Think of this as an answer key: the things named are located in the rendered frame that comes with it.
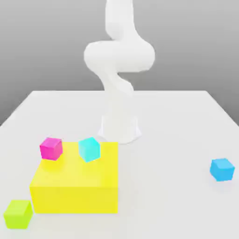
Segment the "small cyan cube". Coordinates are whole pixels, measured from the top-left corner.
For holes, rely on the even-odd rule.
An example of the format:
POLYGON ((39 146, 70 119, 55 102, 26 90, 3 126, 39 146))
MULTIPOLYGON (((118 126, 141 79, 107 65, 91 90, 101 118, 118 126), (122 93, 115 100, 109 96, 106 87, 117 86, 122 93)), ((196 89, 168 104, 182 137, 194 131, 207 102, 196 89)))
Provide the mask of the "small cyan cube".
POLYGON ((85 162, 91 162, 93 160, 99 159, 100 144, 95 138, 90 137, 78 142, 79 155, 85 162))

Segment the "small magenta cube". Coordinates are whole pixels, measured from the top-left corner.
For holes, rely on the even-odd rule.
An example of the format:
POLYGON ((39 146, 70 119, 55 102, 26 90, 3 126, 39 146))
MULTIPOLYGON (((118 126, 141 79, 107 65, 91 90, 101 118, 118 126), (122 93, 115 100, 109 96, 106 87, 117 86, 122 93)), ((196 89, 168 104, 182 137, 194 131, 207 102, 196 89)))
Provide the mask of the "small magenta cube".
POLYGON ((40 144, 41 157, 47 160, 56 161, 63 153, 62 140, 57 138, 46 138, 40 144))

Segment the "small blue cube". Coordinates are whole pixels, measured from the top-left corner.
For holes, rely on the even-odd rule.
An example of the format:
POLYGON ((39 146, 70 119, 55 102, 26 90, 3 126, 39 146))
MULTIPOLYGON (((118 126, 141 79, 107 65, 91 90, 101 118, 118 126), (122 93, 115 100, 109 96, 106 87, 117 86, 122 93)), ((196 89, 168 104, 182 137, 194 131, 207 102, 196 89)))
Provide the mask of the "small blue cube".
POLYGON ((226 158, 213 159, 210 173, 218 182, 232 180, 235 166, 226 158))

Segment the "small lime green cube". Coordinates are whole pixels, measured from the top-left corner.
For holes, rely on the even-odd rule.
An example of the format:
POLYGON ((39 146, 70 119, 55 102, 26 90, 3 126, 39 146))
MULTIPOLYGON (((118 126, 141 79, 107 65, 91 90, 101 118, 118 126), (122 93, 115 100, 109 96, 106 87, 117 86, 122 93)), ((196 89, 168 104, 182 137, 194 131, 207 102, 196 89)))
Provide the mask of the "small lime green cube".
POLYGON ((30 200, 11 200, 3 214, 8 229, 27 229, 32 215, 30 200))

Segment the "large yellow box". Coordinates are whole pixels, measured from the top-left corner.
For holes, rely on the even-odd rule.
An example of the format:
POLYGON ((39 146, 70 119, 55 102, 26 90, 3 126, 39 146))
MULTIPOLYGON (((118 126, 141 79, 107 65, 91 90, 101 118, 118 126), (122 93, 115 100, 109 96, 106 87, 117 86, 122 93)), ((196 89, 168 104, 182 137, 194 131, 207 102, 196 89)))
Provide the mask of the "large yellow box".
POLYGON ((101 157, 85 162, 77 142, 56 160, 41 160, 30 183, 35 213, 118 212, 118 143, 101 142, 101 157))

